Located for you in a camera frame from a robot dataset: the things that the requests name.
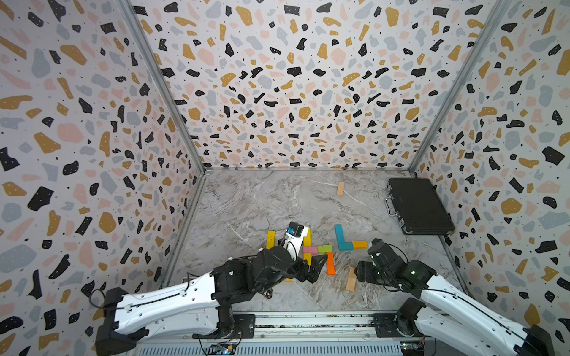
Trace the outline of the yellow block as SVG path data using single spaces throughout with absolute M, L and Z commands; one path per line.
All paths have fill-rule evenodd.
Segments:
M 276 232 L 275 231 L 268 231 L 267 232 L 267 244 L 266 249 L 270 250 L 276 245 Z
M 304 253 L 304 260 L 307 262 L 307 265 L 311 266 L 312 255 L 310 253 Z
M 304 237 L 304 247 L 311 247 L 311 246 L 312 246 L 311 231 L 310 228 L 307 228 L 307 234 Z

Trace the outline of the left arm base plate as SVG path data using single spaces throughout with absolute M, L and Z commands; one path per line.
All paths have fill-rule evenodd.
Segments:
M 255 324 L 255 314 L 235 314 L 233 316 L 233 325 L 231 325 L 230 332 L 226 338 L 238 341 L 252 339 L 255 335 Z

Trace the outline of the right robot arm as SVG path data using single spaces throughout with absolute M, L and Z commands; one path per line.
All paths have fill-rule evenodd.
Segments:
M 422 261 L 406 259 L 396 246 L 375 239 L 368 255 L 356 267 L 360 283 L 410 295 L 394 315 L 400 335 L 432 337 L 465 355 L 555 354 L 546 330 L 495 313 Z

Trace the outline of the orange block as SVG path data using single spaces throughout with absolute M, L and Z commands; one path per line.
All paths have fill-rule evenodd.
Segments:
M 326 269 L 328 275 L 335 275 L 335 258 L 333 252 L 327 253 Z

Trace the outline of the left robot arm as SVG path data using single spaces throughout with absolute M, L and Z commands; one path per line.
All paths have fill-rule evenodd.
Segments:
M 254 257 L 228 260 L 208 274 L 154 292 L 132 295 L 111 289 L 102 307 L 104 321 L 96 333 L 96 353 L 119 355 L 139 341 L 166 335 L 235 337 L 235 304 L 255 295 L 271 298 L 273 288 L 286 279 L 314 283 L 327 259 L 327 255 L 310 261 L 292 258 L 288 250 L 276 246 Z

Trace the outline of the green block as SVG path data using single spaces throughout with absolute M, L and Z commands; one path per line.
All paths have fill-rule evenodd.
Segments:
M 331 245 L 318 246 L 318 253 L 320 255 L 332 252 L 333 252 L 333 247 Z

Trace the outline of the tan wooden block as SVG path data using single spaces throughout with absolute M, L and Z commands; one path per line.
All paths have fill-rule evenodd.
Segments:
M 354 267 L 350 267 L 345 289 L 349 292 L 355 292 L 356 282 L 357 282 L 356 269 Z

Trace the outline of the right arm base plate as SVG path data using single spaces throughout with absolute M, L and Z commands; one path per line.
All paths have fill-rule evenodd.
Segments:
M 370 323 L 377 338 L 423 338 L 416 321 L 416 315 L 381 312 L 372 314 Z

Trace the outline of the teal block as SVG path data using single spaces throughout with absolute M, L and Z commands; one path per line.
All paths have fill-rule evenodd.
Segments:
M 353 243 L 338 243 L 338 248 L 340 251 L 352 251 L 354 249 Z
M 335 236 L 340 251 L 346 251 L 347 246 L 344 239 L 344 232 L 341 225 L 335 225 Z

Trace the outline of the pink block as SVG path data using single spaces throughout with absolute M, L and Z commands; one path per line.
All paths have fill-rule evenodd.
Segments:
M 303 253 L 317 255 L 319 253 L 319 248 L 317 246 L 304 246 Z

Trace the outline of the orange-yellow small block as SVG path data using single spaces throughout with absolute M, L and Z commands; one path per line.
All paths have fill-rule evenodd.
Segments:
M 366 241 L 353 241 L 352 242 L 354 249 L 367 249 L 368 243 Z

